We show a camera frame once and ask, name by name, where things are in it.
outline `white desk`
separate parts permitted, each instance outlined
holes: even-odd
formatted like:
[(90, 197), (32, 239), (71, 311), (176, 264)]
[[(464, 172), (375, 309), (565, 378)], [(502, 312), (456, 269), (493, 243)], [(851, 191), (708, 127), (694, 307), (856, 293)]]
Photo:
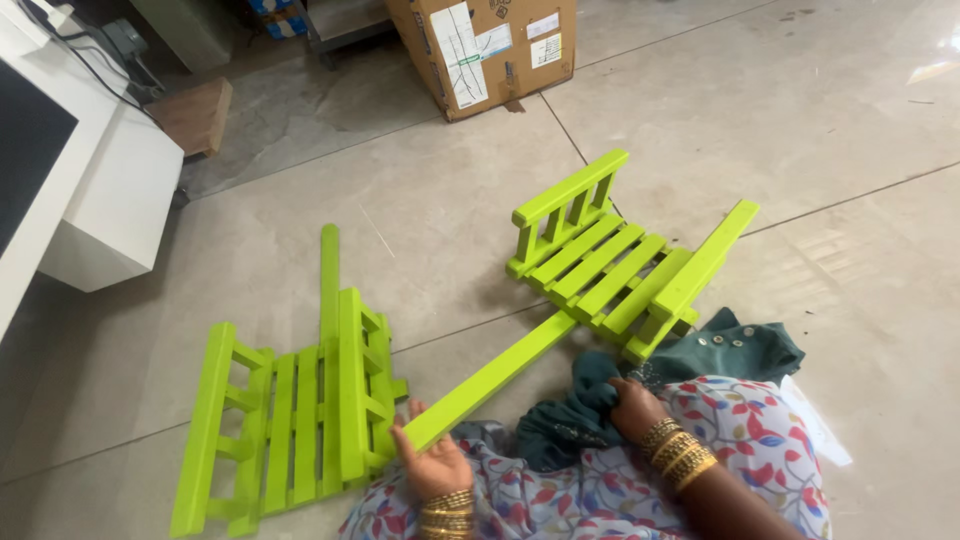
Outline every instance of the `white desk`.
[[(79, 31), (69, 26), (61, 32)], [(96, 45), (88, 37), (73, 43)], [(78, 123), (0, 257), (0, 337), (38, 268), (84, 291), (150, 271), (183, 158), (169, 137), (107, 92), (62, 45), (32, 48), (31, 38), (0, 13), (0, 59)], [(125, 81), (102, 59), (81, 54), (123, 93)]]

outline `tile grout line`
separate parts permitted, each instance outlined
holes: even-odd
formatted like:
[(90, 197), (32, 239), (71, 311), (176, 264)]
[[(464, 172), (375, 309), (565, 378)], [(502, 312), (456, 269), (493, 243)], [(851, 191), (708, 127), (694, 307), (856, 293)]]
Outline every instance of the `tile grout line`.
[(493, 317), (493, 319), (490, 319), (490, 320), (487, 320), (487, 321), (483, 321), (483, 322), (481, 322), (481, 323), (476, 323), (476, 324), (470, 325), (470, 326), (468, 326), (468, 327), (466, 327), (466, 328), (459, 329), (459, 330), (457, 330), (457, 331), (452, 331), (452, 332), (450, 332), (450, 333), (445, 333), (444, 335), (440, 335), (440, 336), (437, 336), (437, 337), (431, 337), (430, 339), (427, 339), (426, 341), (422, 341), (421, 343), (418, 343), (417, 345), (411, 345), (410, 347), (406, 347), (406, 348), (403, 348), (403, 349), (399, 349), (399, 350), (397, 350), (397, 351), (393, 351), (393, 352), (390, 353), (390, 356), (398, 355), (398, 354), (403, 353), (403, 352), (405, 352), (405, 351), (410, 351), (411, 349), (416, 349), (417, 347), (420, 347), (420, 346), (422, 346), (422, 345), (426, 345), (426, 344), (428, 344), (428, 343), (433, 343), (434, 341), (438, 341), (438, 340), (440, 340), (440, 339), (444, 339), (444, 338), (450, 337), (451, 335), (456, 335), (456, 334), (461, 333), (461, 332), (464, 332), (464, 331), (473, 330), (473, 329), (475, 329), (475, 328), (482, 327), (482, 326), (484, 326), (484, 325), (486, 325), (486, 324), (488, 324), (488, 323), (492, 323), (492, 322), (494, 322), (494, 321), (499, 321), (500, 319), (505, 319), (505, 318), (507, 318), (507, 317), (510, 317), (511, 315), (517, 315), (518, 313), (522, 313), (522, 312), (524, 312), (524, 311), (533, 309), (534, 307), (546, 306), (547, 304), (551, 304), (551, 302), (550, 302), (549, 300), (547, 300), (546, 302), (540, 302), (539, 304), (533, 304), (532, 306), (524, 307), (523, 309), (518, 309), (517, 311), (512, 311), (512, 312), (510, 312), (510, 313), (506, 313), (506, 314), (503, 314), (503, 315), (497, 315), (496, 317)]
[[(553, 119), (556, 120), (558, 124), (560, 124), (560, 129), (564, 130), (564, 135), (566, 135), (567, 140), (570, 141), (570, 144), (573, 146), (573, 149), (577, 151), (577, 155), (580, 156), (580, 161), (584, 163), (584, 166), (589, 165), (589, 163), (587, 163), (587, 158), (584, 158), (584, 153), (580, 151), (580, 147), (577, 146), (577, 143), (573, 142), (573, 137), (570, 136), (570, 132), (566, 130), (566, 126), (564, 125), (563, 122), (560, 121), (560, 116), (557, 116), (553, 108), (550, 107), (550, 102), (546, 100), (546, 96), (543, 95), (543, 92), (538, 92), (538, 94), (540, 95), (540, 99), (543, 100), (543, 103), (546, 104), (546, 107), (550, 109), (550, 113), (553, 114)], [(613, 201), (613, 197), (610, 198), (610, 202), (613, 205), (613, 210), (616, 211), (616, 215), (623, 217), (623, 212), (621, 212), (620, 209), (616, 207), (616, 203)]]
[(682, 31), (682, 32), (678, 32), (677, 34), (674, 34), (674, 35), (672, 35), (672, 36), (661, 37), (660, 39), (658, 39), (658, 40), (656, 40), (656, 41), (651, 41), (651, 42), (649, 42), (649, 43), (644, 43), (644, 44), (642, 44), (642, 45), (640, 45), (640, 46), (638, 46), (638, 47), (634, 47), (633, 49), (630, 49), (629, 51), (623, 51), (622, 53), (616, 53), (615, 55), (610, 55), (610, 56), (608, 56), (608, 57), (606, 57), (606, 58), (604, 58), (604, 59), (600, 59), (600, 60), (597, 60), (597, 61), (592, 61), (592, 62), (590, 62), (590, 63), (586, 63), (586, 64), (584, 64), (584, 65), (578, 66), (578, 67), (574, 68), (574, 71), (576, 71), (576, 70), (578, 70), (578, 69), (583, 69), (583, 68), (585, 68), (585, 67), (589, 67), (589, 66), (591, 66), (591, 65), (594, 65), (595, 63), (600, 63), (601, 61), (607, 61), (607, 60), (609, 60), (609, 59), (611, 59), (611, 58), (616, 58), (616, 57), (618, 57), (618, 56), (625, 55), (625, 54), (627, 54), (627, 53), (632, 53), (632, 52), (634, 52), (635, 50), (642, 49), (643, 47), (649, 47), (650, 45), (656, 45), (657, 43), (660, 43), (661, 41), (667, 41), (668, 39), (670, 39), (670, 38), (672, 38), (672, 37), (682, 36), (682, 35), (684, 35), (684, 34), (686, 34), (686, 33), (688, 33), (688, 32), (693, 32), (694, 30), (700, 30), (701, 28), (704, 28), (705, 26), (709, 26), (709, 25), (711, 25), (711, 24), (715, 24), (715, 23), (718, 23), (718, 22), (720, 22), (720, 21), (725, 21), (725, 20), (727, 20), (727, 19), (729, 19), (729, 18), (731, 18), (731, 17), (736, 17), (736, 16), (742, 15), (743, 13), (746, 13), (746, 12), (752, 12), (753, 10), (758, 10), (758, 9), (764, 7), (764, 6), (769, 6), (770, 4), (774, 4), (774, 3), (779, 2), (779, 1), (780, 1), (780, 0), (770, 0), (770, 2), (766, 2), (766, 3), (764, 3), (764, 4), (760, 4), (759, 6), (753, 6), (752, 8), (749, 8), (749, 9), (744, 10), (744, 11), (742, 11), (742, 12), (736, 12), (736, 13), (734, 13), (734, 14), (732, 14), (732, 15), (727, 15), (727, 16), (725, 16), (725, 17), (723, 17), (723, 18), (718, 18), (717, 20), (711, 20), (710, 22), (701, 24), (700, 26), (695, 26), (695, 27), (693, 27), (693, 28), (690, 28), (690, 29), (688, 29), (688, 30), (684, 30), (684, 31)]
[(852, 201), (855, 201), (855, 200), (857, 200), (857, 199), (862, 199), (862, 198), (864, 198), (864, 197), (873, 195), (873, 194), (875, 194), (875, 193), (879, 193), (880, 191), (886, 191), (887, 189), (890, 189), (891, 187), (897, 187), (898, 185), (902, 185), (902, 184), (906, 184), (906, 183), (908, 183), (908, 182), (912, 182), (912, 181), (917, 180), (917, 179), (919, 179), (919, 178), (923, 178), (924, 176), (929, 176), (929, 175), (931, 175), (931, 174), (933, 174), (933, 173), (938, 173), (938, 172), (940, 172), (940, 171), (949, 169), (949, 168), (954, 167), (954, 166), (956, 166), (956, 165), (960, 165), (960, 161), (954, 161), (953, 163), (950, 163), (950, 164), (947, 164), (947, 165), (943, 165), (943, 166), (941, 166), (941, 167), (937, 167), (937, 168), (934, 168), (934, 169), (930, 169), (930, 170), (928, 170), (928, 171), (926, 171), (926, 172), (923, 172), (923, 173), (920, 173), (920, 174), (915, 174), (915, 175), (913, 175), (913, 176), (908, 176), (908, 177), (904, 178), (903, 180), (894, 182), (894, 183), (892, 183), (892, 184), (888, 184), (888, 185), (884, 185), (884, 186), (878, 187), (877, 189), (871, 189), (870, 191), (867, 191), (866, 193), (860, 193), (859, 195), (854, 195), (854, 196), (852, 196), (852, 197), (850, 197), (850, 198), (848, 198), (848, 199), (844, 199), (844, 200), (842, 200), (842, 201), (838, 201), (838, 202), (836, 202), (836, 203), (833, 203), (833, 204), (830, 204), (830, 205), (826, 205), (825, 207), (818, 208), (818, 209), (815, 209), (815, 210), (811, 210), (811, 211), (808, 211), (808, 212), (804, 212), (804, 213), (802, 213), (802, 214), (800, 214), (800, 215), (795, 215), (795, 216), (793, 216), (793, 217), (789, 217), (789, 218), (784, 219), (784, 220), (782, 220), (782, 221), (778, 221), (777, 223), (774, 223), (774, 224), (771, 224), (771, 225), (767, 225), (766, 227), (763, 227), (763, 228), (761, 228), (761, 229), (757, 229), (756, 231), (750, 231), (749, 233), (741, 234), (740, 237), (741, 237), (741, 238), (745, 238), (745, 237), (750, 236), (750, 235), (752, 235), (752, 234), (762, 233), (762, 232), (764, 232), (764, 231), (769, 231), (770, 229), (773, 229), (773, 228), (775, 228), (775, 227), (779, 227), (780, 225), (784, 225), (784, 224), (790, 223), (791, 221), (796, 221), (796, 220), (798, 220), (798, 219), (807, 217), (807, 216), (809, 216), (809, 215), (813, 215), (813, 214), (815, 214), (815, 213), (817, 213), (817, 212), (821, 212), (821, 211), (824, 211), (824, 210), (832, 209), (832, 208), (834, 208), (834, 207), (839, 207), (840, 205), (846, 205), (847, 203), (852, 202)]
[(0, 487), (6, 487), (6, 486), (8, 486), (8, 485), (10, 485), (10, 484), (12, 484), (12, 483), (19, 482), (19, 481), (21, 481), (21, 480), (30, 479), (30, 478), (33, 478), (33, 477), (35, 477), (35, 476), (42, 475), (43, 473), (49, 473), (50, 471), (53, 471), (54, 469), (59, 469), (60, 467), (69, 465), (69, 464), (71, 464), (71, 463), (75, 463), (75, 462), (80, 461), (80, 460), (82, 460), (82, 459), (87, 459), (88, 457), (93, 457), (94, 455), (102, 454), (102, 453), (104, 453), (104, 452), (109, 452), (109, 451), (111, 451), (111, 450), (116, 450), (116, 449), (118, 449), (118, 448), (120, 448), (120, 447), (122, 447), (122, 446), (127, 446), (127, 445), (129, 445), (129, 444), (133, 444), (133, 443), (136, 443), (136, 442), (140, 442), (140, 441), (142, 441), (143, 439), (146, 439), (146, 438), (148, 438), (148, 437), (152, 437), (152, 436), (154, 436), (154, 435), (159, 435), (159, 434), (161, 434), (161, 433), (164, 433), (165, 431), (175, 430), (176, 428), (179, 428), (179, 427), (181, 427), (181, 426), (185, 426), (185, 425), (187, 425), (187, 424), (189, 424), (189, 423), (190, 423), (189, 420), (187, 420), (186, 422), (180, 422), (179, 424), (176, 424), (176, 425), (174, 425), (174, 426), (170, 426), (170, 427), (167, 427), (167, 428), (163, 428), (162, 430), (157, 430), (157, 431), (154, 431), (153, 433), (147, 433), (146, 435), (140, 435), (139, 437), (136, 437), (136, 438), (131, 439), (131, 440), (129, 440), (129, 441), (124, 441), (124, 442), (122, 442), (122, 443), (117, 443), (117, 444), (115, 444), (115, 445), (113, 445), (113, 446), (109, 446), (109, 447), (106, 447), (106, 448), (102, 448), (102, 449), (100, 449), (100, 450), (98, 450), (98, 451), (96, 451), (96, 452), (91, 452), (90, 454), (79, 455), (79, 456), (77, 456), (77, 457), (73, 457), (73, 458), (71, 458), (71, 459), (67, 459), (67, 460), (64, 461), (63, 463), (57, 463), (56, 465), (50, 465), (49, 467), (45, 467), (45, 468), (43, 468), (43, 469), (38, 469), (38, 470), (36, 470), (36, 471), (32, 471), (32, 472), (30, 472), (30, 473), (27, 473), (26, 475), (23, 475), (22, 477), (16, 477), (16, 478), (9, 479), (9, 480), (3, 480), (2, 482), (0, 482)]

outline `bangle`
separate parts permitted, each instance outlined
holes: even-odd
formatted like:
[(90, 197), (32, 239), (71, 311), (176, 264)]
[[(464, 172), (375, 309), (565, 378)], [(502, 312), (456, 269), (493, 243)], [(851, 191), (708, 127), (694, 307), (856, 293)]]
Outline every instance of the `bangle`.
[(663, 446), (657, 450), (657, 453), (654, 454), (650, 460), (654, 467), (664, 473), (666, 472), (665, 469), (667, 465), (673, 463), (678, 457), (683, 455), (684, 452), (692, 447), (700, 446), (697, 439), (693, 438), (693, 435), (690, 435), (686, 431), (678, 431), (676, 435), (668, 436), (670, 439), (663, 443)]
[(716, 462), (716, 458), (708, 448), (699, 446), (685, 455), (671, 471), (663, 475), (679, 493)]
[(473, 490), (465, 489), (426, 502), (420, 513), (424, 540), (467, 539), (473, 534)]
[(640, 437), (640, 450), (643, 451), (644, 455), (650, 457), (667, 435), (682, 429), (683, 428), (680, 427), (680, 424), (678, 424), (673, 418), (664, 418), (663, 420), (660, 420), (654, 424), (649, 431)]

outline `sticker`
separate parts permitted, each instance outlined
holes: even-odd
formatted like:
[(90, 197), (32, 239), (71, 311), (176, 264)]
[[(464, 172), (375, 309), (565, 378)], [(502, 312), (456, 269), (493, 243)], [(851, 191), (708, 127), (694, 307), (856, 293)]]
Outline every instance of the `sticker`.
[(477, 36), (477, 49), (480, 49), (480, 60), (486, 60), (496, 53), (502, 53), (514, 46), (510, 39), (510, 23), (500, 26)]
[(507, 4), (510, 4), (510, 0), (490, 0), (490, 9), (496, 10), (496, 16), (507, 18)]
[(453, 84), (457, 107), (466, 109), (486, 101), (487, 81), (483, 78), (480, 51), (473, 36), (467, 2), (430, 13), (430, 25), (444, 54), (446, 72)]
[(546, 34), (555, 28), (560, 28), (560, 14), (558, 12), (528, 24), (527, 39)]
[(534, 68), (560, 59), (560, 34), (530, 43), (530, 62)]

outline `gold bangle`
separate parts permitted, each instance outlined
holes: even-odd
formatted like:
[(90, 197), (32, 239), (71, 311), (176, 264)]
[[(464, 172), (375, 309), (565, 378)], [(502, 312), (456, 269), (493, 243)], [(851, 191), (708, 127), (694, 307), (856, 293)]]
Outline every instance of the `gold bangle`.
[(672, 463), (674, 459), (682, 455), (686, 449), (699, 445), (700, 443), (697, 442), (697, 439), (693, 438), (693, 435), (685, 431), (680, 431), (660, 446), (660, 449), (657, 450), (657, 453), (654, 454), (650, 462), (654, 467), (662, 471), (669, 463)]
[(640, 450), (644, 455), (650, 457), (667, 435), (682, 429), (673, 418), (664, 418), (643, 434), (639, 442)]
[(690, 455), (690, 454), (693, 453), (693, 452), (696, 452), (698, 448), (700, 448), (700, 447), (699, 447), (699, 446), (690, 446), (690, 447), (687, 447), (680, 455), (678, 455), (676, 458), (674, 458), (674, 460), (671, 461), (669, 465), (667, 465), (667, 466), (664, 467), (662, 470), (660, 470), (660, 473), (663, 474), (665, 477), (669, 477), (669, 476), (670, 476), (670, 471), (673, 470), (674, 467), (676, 467), (677, 465), (679, 465), (679, 464), (684, 460), (685, 457), (687, 457), (688, 455)]
[(423, 540), (469, 538), (473, 534), (473, 490), (435, 497), (420, 512)]
[(703, 461), (700, 465), (697, 465), (697, 467), (696, 467), (695, 469), (693, 469), (692, 471), (690, 471), (690, 472), (684, 477), (684, 479), (680, 480), (680, 482), (677, 484), (677, 493), (680, 493), (681, 491), (684, 491), (684, 488), (685, 488), (685, 487), (687, 487), (688, 485), (690, 485), (690, 483), (691, 483), (693, 480), (695, 480), (697, 477), (699, 477), (700, 475), (702, 475), (707, 469), (709, 469), (709, 468), (712, 467), (713, 465), (716, 465), (716, 463), (717, 463), (716, 457), (713, 457), (713, 455), (711, 455), (709, 458), (707, 458), (705, 461)]

